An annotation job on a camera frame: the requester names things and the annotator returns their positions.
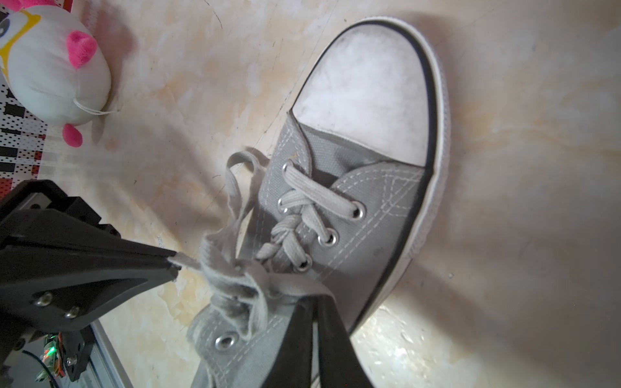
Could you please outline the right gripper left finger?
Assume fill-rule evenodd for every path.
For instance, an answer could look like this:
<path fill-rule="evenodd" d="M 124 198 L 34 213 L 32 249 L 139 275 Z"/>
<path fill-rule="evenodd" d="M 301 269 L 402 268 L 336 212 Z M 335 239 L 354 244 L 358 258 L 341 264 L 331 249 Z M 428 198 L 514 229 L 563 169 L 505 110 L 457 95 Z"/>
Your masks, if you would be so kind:
<path fill-rule="evenodd" d="M 313 359 L 314 300 L 299 300 L 263 388 L 309 388 Z"/>

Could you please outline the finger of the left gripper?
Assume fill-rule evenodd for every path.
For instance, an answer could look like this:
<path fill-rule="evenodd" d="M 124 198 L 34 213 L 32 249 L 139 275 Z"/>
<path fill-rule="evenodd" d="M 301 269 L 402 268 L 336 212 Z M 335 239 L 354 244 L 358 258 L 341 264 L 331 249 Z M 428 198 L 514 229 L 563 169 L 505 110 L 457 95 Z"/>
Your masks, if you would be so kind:
<path fill-rule="evenodd" d="M 3 272 L 175 272 L 170 250 L 122 239 L 57 210 L 18 210 L 1 223 Z"/>
<path fill-rule="evenodd" d="M 163 258 L 10 260 L 1 266 L 1 313 L 43 332 L 77 331 L 132 297 L 177 278 Z"/>

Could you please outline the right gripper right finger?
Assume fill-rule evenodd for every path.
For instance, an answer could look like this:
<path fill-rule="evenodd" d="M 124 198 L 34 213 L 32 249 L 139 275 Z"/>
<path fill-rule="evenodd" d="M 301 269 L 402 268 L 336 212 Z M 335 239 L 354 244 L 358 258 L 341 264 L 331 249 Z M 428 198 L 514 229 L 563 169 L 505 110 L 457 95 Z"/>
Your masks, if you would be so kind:
<path fill-rule="evenodd" d="M 349 333 L 332 297 L 317 297 L 315 318 L 319 333 L 321 386 L 372 388 L 373 385 L 357 359 Z"/>

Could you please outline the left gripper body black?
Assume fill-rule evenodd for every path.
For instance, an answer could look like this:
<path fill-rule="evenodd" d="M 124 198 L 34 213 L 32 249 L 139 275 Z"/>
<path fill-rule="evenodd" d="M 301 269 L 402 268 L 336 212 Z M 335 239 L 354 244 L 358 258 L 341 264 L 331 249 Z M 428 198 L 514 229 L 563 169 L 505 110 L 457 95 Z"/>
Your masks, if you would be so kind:
<path fill-rule="evenodd" d="M 81 197 L 68 196 L 49 179 L 30 179 L 14 189 L 1 193 L 1 222 L 18 210 L 57 210 L 89 226 L 112 234 L 121 234 L 110 224 L 101 223 L 101 216 Z"/>

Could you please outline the grey shoelace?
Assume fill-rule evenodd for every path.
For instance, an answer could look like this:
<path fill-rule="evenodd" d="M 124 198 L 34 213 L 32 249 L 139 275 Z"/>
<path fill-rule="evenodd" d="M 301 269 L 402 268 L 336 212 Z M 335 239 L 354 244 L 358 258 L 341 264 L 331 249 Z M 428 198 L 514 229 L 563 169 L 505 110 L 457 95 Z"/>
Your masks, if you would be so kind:
<path fill-rule="evenodd" d="M 273 295 L 307 297 L 331 294 L 326 286 L 303 275 L 312 268 L 314 260 L 297 237 L 299 225 L 314 231 L 321 243 L 330 246 L 339 237 L 336 231 L 326 226 L 318 210 L 326 210 L 349 221 L 360 221 L 365 217 L 365 206 L 318 184 L 288 160 L 282 169 L 291 190 L 278 202 L 285 216 L 271 229 L 269 241 L 252 258 L 242 260 L 236 256 L 237 238 L 243 220 L 258 203 L 258 191 L 266 168 L 248 151 L 231 155 L 226 166 L 230 169 L 239 164 L 246 165 L 252 172 L 248 198 L 243 198 L 233 172 L 226 171 L 228 223 L 220 231 L 204 237 L 197 259 L 177 253 L 169 258 L 169 262 L 201 273 L 213 290 L 211 307 L 233 326 L 239 338 L 250 340 L 267 328 L 268 299 Z"/>

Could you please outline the grey canvas sneaker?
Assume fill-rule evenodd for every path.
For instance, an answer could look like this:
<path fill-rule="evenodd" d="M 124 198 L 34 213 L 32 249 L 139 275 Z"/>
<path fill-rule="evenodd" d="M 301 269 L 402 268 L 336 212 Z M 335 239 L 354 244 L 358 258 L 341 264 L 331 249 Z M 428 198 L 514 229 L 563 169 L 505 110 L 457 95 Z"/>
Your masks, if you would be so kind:
<path fill-rule="evenodd" d="M 411 24 L 377 16 L 346 28 L 323 51 L 289 110 L 258 191 L 243 220 L 236 256 L 249 260 L 284 218 L 290 160 L 327 189 L 365 206 L 349 221 L 319 209 L 338 241 L 325 245 L 296 230 L 314 264 L 303 275 L 330 295 L 268 299 L 269 321 L 239 338 L 210 303 L 192 321 L 189 341 L 201 362 L 195 387 L 258 387 L 277 358 L 295 304 L 329 296 L 349 335 L 394 289 L 423 246 L 441 202 L 450 153 L 450 110 L 432 45 Z"/>

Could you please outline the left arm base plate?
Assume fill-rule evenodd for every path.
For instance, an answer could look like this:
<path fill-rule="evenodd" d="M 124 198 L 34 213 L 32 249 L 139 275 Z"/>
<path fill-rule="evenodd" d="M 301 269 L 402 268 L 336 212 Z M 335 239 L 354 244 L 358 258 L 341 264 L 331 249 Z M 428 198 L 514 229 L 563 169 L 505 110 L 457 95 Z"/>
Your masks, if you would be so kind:
<path fill-rule="evenodd" d="M 95 333 L 91 326 L 87 326 L 79 331 L 61 332 L 59 340 L 63 369 L 71 382 L 77 382 L 89 364 L 96 344 Z"/>

